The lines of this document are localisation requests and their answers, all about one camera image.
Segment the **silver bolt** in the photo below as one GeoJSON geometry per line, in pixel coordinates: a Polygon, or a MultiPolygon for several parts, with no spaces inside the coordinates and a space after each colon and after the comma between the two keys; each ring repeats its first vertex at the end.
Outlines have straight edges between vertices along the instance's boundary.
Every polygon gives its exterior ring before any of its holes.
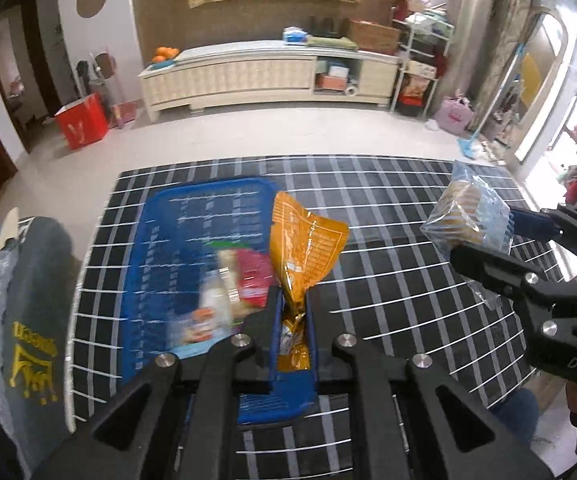
{"type": "Polygon", "coordinates": [[[340,334],[337,336],[337,342],[344,348],[351,348],[357,345],[358,339],[353,334],[340,334]]]}
{"type": "Polygon", "coordinates": [[[251,344],[251,337],[246,334],[235,334],[231,338],[231,344],[238,348],[244,348],[251,344]]]}
{"type": "Polygon", "coordinates": [[[542,323],[542,333],[546,336],[553,337],[557,334],[557,323],[552,319],[542,323]]]}
{"type": "Polygon", "coordinates": [[[428,354],[415,354],[412,361],[418,368],[429,368],[433,364],[433,358],[428,354]]]}
{"type": "Polygon", "coordinates": [[[527,283],[530,283],[531,285],[535,285],[537,283],[537,280],[539,280],[535,272],[527,272],[524,275],[524,279],[527,281],[527,283]]]}
{"type": "Polygon", "coordinates": [[[175,354],[168,352],[164,354],[158,354],[155,357],[155,364],[157,364],[160,368],[168,368],[169,366],[173,366],[175,364],[175,354]]]}

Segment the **mop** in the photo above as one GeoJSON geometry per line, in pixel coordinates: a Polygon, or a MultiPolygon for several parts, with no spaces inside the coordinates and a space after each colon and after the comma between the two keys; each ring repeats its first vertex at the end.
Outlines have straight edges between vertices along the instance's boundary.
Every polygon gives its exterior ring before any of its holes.
{"type": "Polygon", "coordinates": [[[499,101],[500,96],[502,95],[502,91],[504,91],[504,89],[506,88],[506,84],[511,76],[511,73],[513,72],[513,69],[515,68],[517,60],[524,55],[526,45],[527,45],[526,41],[524,41],[523,43],[518,43],[518,45],[515,47],[513,58],[511,60],[511,63],[509,64],[506,74],[504,74],[502,83],[497,89],[497,93],[495,94],[495,97],[491,101],[488,110],[486,110],[486,113],[482,116],[482,120],[477,125],[477,128],[473,131],[473,134],[468,139],[457,139],[457,145],[459,146],[459,150],[465,157],[472,158],[473,160],[475,160],[475,153],[473,152],[473,143],[479,136],[480,132],[482,131],[482,128],[485,126],[486,120],[488,119],[489,115],[491,115],[491,112],[493,111],[495,105],[499,101]]]}

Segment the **blue tray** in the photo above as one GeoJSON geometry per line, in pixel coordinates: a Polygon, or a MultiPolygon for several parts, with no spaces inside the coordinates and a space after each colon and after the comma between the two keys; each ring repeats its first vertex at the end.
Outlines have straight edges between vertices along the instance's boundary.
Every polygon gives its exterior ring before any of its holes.
{"type": "MultiPolygon", "coordinates": [[[[201,280],[215,268],[210,242],[243,242],[268,254],[276,192],[276,187],[262,178],[238,178],[175,187],[146,201],[121,305],[124,382],[155,355],[171,350],[166,348],[168,319],[197,308],[201,280]]],[[[279,348],[281,308],[277,312],[271,363],[276,362],[279,348]]],[[[309,334],[309,341],[314,340],[309,334]]],[[[281,373],[273,368],[272,394],[241,396],[238,422],[275,422],[299,416],[315,400],[313,373],[281,373]]]]}

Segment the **brown circle decoration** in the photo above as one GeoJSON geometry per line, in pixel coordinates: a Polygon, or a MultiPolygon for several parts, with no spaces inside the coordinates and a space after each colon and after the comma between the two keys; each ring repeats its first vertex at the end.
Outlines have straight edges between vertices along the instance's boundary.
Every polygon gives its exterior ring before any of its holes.
{"type": "Polygon", "coordinates": [[[106,0],[77,0],[75,9],[83,18],[92,18],[102,10],[106,0]]]}
{"type": "Polygon", "coordinates": [[[96,63],[102,69],[102,75],[105,79],[113,76],[115,74],[115,58],[106,52],[95,56],[96,63]]]}

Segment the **roll of tape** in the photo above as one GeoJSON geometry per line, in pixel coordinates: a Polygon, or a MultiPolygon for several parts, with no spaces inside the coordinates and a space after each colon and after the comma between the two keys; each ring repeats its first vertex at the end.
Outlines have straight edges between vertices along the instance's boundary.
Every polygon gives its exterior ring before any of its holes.
{"type": "Polygon", "coordinates": [[[357,86],[350,84],[346,87],[344,93],[346,95],[348,95],[349,97],[353,97],[353,96],[358,94],[358,88],[357,88],[357,86]]]}

